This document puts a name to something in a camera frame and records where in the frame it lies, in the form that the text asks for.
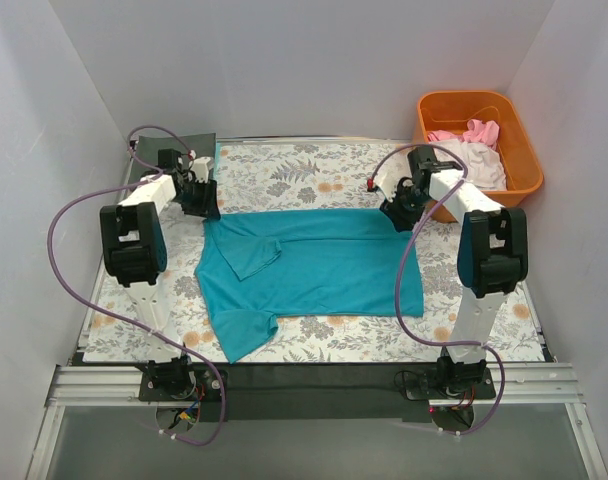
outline white cloth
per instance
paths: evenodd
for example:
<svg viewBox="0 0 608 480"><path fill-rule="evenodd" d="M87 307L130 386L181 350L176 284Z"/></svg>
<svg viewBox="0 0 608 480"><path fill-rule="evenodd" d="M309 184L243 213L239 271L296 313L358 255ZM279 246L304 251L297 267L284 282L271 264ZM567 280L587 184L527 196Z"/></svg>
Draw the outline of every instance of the white cloth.
<svg viewBox="0 0 608 480"><path fill-rule="evenodd" d="M500 155L483 143L461 142L456 138L431 142L449 149L468 166L467 179L481 190L506 190L506 174ZM435 150L440 162L453 160L448 153Z"/></svg>

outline table surface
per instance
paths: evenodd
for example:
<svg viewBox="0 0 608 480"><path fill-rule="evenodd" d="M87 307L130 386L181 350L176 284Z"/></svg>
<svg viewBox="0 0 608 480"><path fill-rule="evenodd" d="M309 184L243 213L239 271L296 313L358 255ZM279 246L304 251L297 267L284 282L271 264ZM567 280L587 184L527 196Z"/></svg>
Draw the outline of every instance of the table surface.
<svg viewBox="0 0 608 480"><path fill-rule="evenodd" d="M223 145L216 173L220 210L226 214L377 208L382 199L366 192L366 178L393 148L394 144L366 142ZM399 170L404 165L405 157L399 154L385 168ZM180 206L172 204L161 213L160 221L169 255L163 276L172 321L187 346L212 361L224 362L193 274L204 244L202 220L183 215ZM430 221L418 237L425 314L406 321L427 339L447 340L456 319L462 288L456 270L459 232L457 224ZM124 290L104 271L100 275L98 303L134 315ZM519 285L499 311L489 343L503 360L544 360L535 312L528 305L525 286ZM275 337L242 362L422 362L435 361L439 355L438 348L408 338L391 317L304 316L280 318L278 323ZM147 350L146 335L140 330L104 315L92 317L84 361L145 361Z"/></svg>

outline cable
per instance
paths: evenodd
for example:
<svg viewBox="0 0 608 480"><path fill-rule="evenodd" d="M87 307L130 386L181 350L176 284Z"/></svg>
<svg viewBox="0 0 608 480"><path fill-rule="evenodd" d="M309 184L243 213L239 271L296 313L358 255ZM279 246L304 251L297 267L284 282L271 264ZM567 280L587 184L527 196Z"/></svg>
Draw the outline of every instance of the cable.
<svg viewBox="0 0 608 480"><path fill-rule="evenodd" d="M140 165L144 166L145 168L152 168L153 170L155 170L157 173L157 175L155 175L153 177L153 180L158 179L161 175L162 175L162 170L158 167L154 167L152 165L147 164L146 162L142 161L137 154L135 153L135 151L133 150L132 147L130 147L130 141L131 138L133 137L133 135L137 132L139 132L140 130L146 129L146 128L154 128L157 130L161 130L162 132L168 133L170 136L172 136L175 140L177 140L184 148L186 148L187 151L190 152L190 149L188 148L188 146L186 145L186 143L184 141L182 141L182 139L180 139L177 135L175 135L173 132L171 132L170 130L167 130L164 127L159 127L157 125L142 125L140 127L137 127L135 129L133 129L129 134L128 137L126 139L127 144L129 145L128 148L128 152L131 155L131 158L133 158L136 162L138 162ZM72 207L74 207L75 205L77 205L78 203L83 202L84 200L88 200L89 198L93 198L93 197L98 197L100 195L105 195L108 193L116 193L116 192L121 192L123 190L130 190L132 188L136 188L139 187L140 185L145 185L147 183L149 183L150 179L147 180L143 180L143 181L139 181L139 182L135 182L135 183L131 183L130 185L125 185L122 187L114 187L114 188L107 188L104 190L99 190L97 192L93 192L93 193L87 193L86 195L82 195L79 198L76 198L75 200L70 201L69 203L67 203L64 207L62 207L62 209L57 212L55 214L55 217L53 217L53 220L51 221L51 225L48 228L48 235L46 238L46 248L48 250L48 260L49 263L51 265L51 269L53 270L53 273L55 274L55 278L57 278L57 281L60 283L60 285L62 285L62 287L64 288L64 290L66 290L66 292L73 297L75 300L77 300L78 302L80 302L82 305L85 305L88 308L91 308L93 310L95 310L96 312L99 313L103 313L104 315L109 315L113 318L116 318L118 320L121 320L123 322L126 322L130 325L133 325L137 328L140 328L142 330L144 330L145 332L147 332L148 334L159 338L160 340L162 340L163 342L181 350L184 353L187 353L189 355L194 355L195 357L199 358L202 362L204 362L206 364L206 366L213 372L213 374L215 375L215 378L217 378L217 381L220 383L220 394L222 397L222 406L220 409L220 417L217 423L217 427L215 428L215 431L211 434L210 437L208 437L206 440L204 441L197 441L197 440L193 440L191 438L186 438L186 437L181 437L179 435L176 435L174 438L176 438L177 440L180 440L182 442L185 443L189 443L191 445L195 445L198 447L204 446L204 445L208 445L209 443L211 443L213 440L215 440L215 438L217 437L217 435L220 433L220 430L222 429L222 426L224 424L224 418L226 415L226 392L224 391L224 382L222 380L222 376L220 375L220 372L217 370L217 368L215 367L215 365L213 365L213 363L211 363L206 357L204 357L203 355L197 353L195 350L191 350L190 348L185 347L184 345L180 345L177 342L174 342L173 340L171 340L170 338L165 337L162 333L157 332L155 330L153 330L152 328L150 328L149 326L143 324L142 322L133 319L133 318L128 318L125 317L123 315L120 315L118 313L115 312L111 312L110 310L107 310L105 308L100 307L99 305L95 305L92 302L89 302L88 300L86 300L84 297L82 297L79 293L77 293L75 290L73 290L73 288L66 282L66 279L64 279L64 277L62 276L62 273L60 272L59 267L57 266L57 262L55 260L55 252L54 252L54 247L53 247L53 238L55 236L55 227L57 226L57 223L60 221L60 219L62 218L62 216ZM175 434L171 434L168 430L165 430L164 433L166 433L167 435L175 435Z"/></svg>
<svg viewBox="0 0 608 480"><path fill-rule="evenodd" d="M449 198L451 198L451 196L453 196L453 194L457 191L458 188L460 188L462 185L464 185L464 183L466 182L466 176L468 175L468 167L466 166L466 163L464 163L464 161L460 157L455 155L453 152L451 152L447 148L441 147L439 145L433 145L430 143L409 143L409 144L402 145L402 146L396 148L395 150L390 152L388 155L386 155L377 164L377 166L375 167L375 170L373 170L373 174L371 175L370 178L371 178L371 180L374 180L375 175L377 174L379 169L382 167L382 165L384 165L384 162L386 162L386 160L391 158L393 155L395 155L398 152L401 152L402 150L407 150L409 148L415 148L415 147L431 147L431 148L437 148L438 150L442 150L443 152L445 152L445 153L449 154L451 157L453 157L455 159L455 161L458 164L460 164L463 171L462 171L462 178L453 186L453 188L451 188L448 191L448 193L446 193L446 195L444 195L442 198L440 198L435 203L435 205L433 205L433 207L431 207L431 209L422 216L420 221L417 223L417 225L413 229L413 234L411 235L411 239L409 240L408 244L406 245L406 249L404 250L404 254L402 255L402 259L400 261L400 266L397 270L397 277L395 279L395 316L397 317L400 327L402 327L402 330L404 330L404 333L406 333L409 337L411 337L416 342L421 343L422 345L427 345L429 347L442 347L442 348L443 347L459 347L459 346L481 347L484 350L486 350L487 352L490 352L491 355L493 355L495 357L495 359L497 360L497 364L500 369L500 389L497 392L497 396L495 397L495 403L493 403L493 406L489 410L488 414L482 420L480 420L480 422L477 425L473 426L472 428L470 428L469 430L466 430L464 432L451 432L451 431L446 430L447 433L450 433L452 435L468 435L470 433L474 433L474 432L478 431L480 428L482 428L484 425L486 425L486 423L493 417L493 415L495 414L495 412L497 411L497 409L500 405L502 396L504 395L504 387L506 386L506 372L504 371L504 364L502 363L502 359L500 358L499 354L490 345L482 344L482 342L478 342L478 341L474 341L474 340L461 340L461 341L456 341L456 342L434 342L431 340L426 340L426 339L418 337L413 332L411 332L411 330L406 326L406 323L404 322L404 319L402 318L402 308L400 305L401 304L402 277L404 275L404 268L406 267L406 261L408 260L408 256L411 253L411 250L413 250L413 246L415 245L415 242L417 241L417 236L422 231L422 228L424 228L424 225L426 225L426 222L428 222L428 220L431 218L431 216L437 211L437 209L440 208L442 205L444 205L444 203Z"/></svg>

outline gray floor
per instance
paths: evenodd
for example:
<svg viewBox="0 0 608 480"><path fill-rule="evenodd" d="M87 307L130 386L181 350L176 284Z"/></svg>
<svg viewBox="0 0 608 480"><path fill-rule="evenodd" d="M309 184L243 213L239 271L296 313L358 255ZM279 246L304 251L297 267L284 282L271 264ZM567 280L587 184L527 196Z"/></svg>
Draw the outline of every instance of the gray floor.
<svg viewBox="0 0 608 480"><path fill-rule="evenodd" d="M506 405L459 440L393 419L230 422L205 448L158 435L154 413L67 407L49 478L588 478L564 405Z"/></svg>

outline cloth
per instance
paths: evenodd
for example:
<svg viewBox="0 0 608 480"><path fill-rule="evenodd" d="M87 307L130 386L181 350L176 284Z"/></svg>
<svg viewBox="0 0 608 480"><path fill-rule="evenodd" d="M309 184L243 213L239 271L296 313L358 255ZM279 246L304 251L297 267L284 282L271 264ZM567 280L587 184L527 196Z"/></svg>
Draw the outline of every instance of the cloth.
<svg viewBox="0 0 608 480"><path fill-rule="evenodd" d="M278 316L395 315L395 275L410 233L395 232L378 210L223 215L204 223L204 235L195 273L230 362L265 344ZM423 315L414 250L401 298L404 314Z"/></svg>
<svg viewBox="0 0 608 480"><path fill-rule="evenodd" d="M468 166L468 177L473 185L482 190L506 190L506 174L500 155L483 143L466 143L453 138L431 142L433 145L449 149ZM440 162L452 161L448 153L435 149L435 157Z"/></svg>
<svg viewBox="0 0 608 480"><path fill-rule="evenodd" d="M493 150L496 150L497 138L500 135L500 126L496 122L491 120L490 122L484 123L481 120L472 119L467 122L466 126L468 131L464 132L462 135L456 135L452 132L447 132L446 130L429 132L428 140L429 142L438 142L440 140L457 138L463 142L483 143Z"/></svg>

